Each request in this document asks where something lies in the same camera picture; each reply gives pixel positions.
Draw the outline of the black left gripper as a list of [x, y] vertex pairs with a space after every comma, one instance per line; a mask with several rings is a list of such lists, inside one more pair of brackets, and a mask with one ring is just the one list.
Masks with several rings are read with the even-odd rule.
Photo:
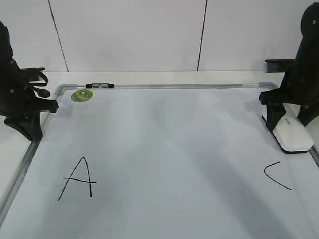
[[44, 89], [48, 78], [39, 73], [41, 81], [29, 82], [13, 58], [8, 28], [0, 24], [0, 114], [4, 124], [20, 132], [29, 141], [42, 139], [40, 112], [55, 113], [56, 100]]

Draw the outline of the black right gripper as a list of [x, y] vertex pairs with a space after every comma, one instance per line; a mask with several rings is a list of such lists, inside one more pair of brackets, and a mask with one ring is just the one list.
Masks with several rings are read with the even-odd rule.
[[269, 131], [286, 114], [283, 103], [301, 106], [298, 119], [303, 126], [319, 115], [319, 38], [304, 37], [294, 60], [293, 67], [284, 72], [280, 87], [259, 96], [260, 103], [267, 107]]

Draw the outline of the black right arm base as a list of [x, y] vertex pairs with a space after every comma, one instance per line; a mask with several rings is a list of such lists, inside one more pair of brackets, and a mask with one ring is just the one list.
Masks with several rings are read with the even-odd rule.
[[294, 65], [294, 59], [266, 59], [263, 63], [265, 73], [283, 73]]

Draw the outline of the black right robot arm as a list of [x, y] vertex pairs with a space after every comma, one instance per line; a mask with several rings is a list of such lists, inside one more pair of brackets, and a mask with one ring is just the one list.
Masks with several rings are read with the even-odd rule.
[[299, 121], [307, 126], [319, 116], [319, 4], [314, 2], [301, 19], [302, 40], [295, 59], [267, 59], [266, 72], [284, 72], [279, 88], [262, 92], [266, 126], [273, 131], [286, 114], [284, 103], [300, 106]]

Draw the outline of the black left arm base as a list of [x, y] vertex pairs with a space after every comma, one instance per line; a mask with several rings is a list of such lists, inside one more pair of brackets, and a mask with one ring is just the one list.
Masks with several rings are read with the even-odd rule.
[[39, 82], [41, 81], [41, 77], [39, 76], [39, 73], [44, 71], [44, 67], [38, 67], [38, 68], [21, 68], [21, 73], [28, 79], [29, 82]]

